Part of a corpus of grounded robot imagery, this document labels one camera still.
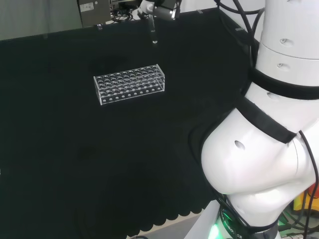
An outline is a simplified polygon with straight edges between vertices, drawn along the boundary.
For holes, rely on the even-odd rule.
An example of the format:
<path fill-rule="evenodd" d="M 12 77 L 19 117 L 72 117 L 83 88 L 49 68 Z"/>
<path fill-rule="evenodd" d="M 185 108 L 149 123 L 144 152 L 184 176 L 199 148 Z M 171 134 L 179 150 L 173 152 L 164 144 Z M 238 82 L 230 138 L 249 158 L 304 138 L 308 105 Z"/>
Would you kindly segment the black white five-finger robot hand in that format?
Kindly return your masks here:
<path fill-rule="evenodd" d="M 147 5 L 151 33 L 156 32 L 154 17 L 168 21 L 179 18 L 181 2 L 181 0 L 153 0 Z"/>

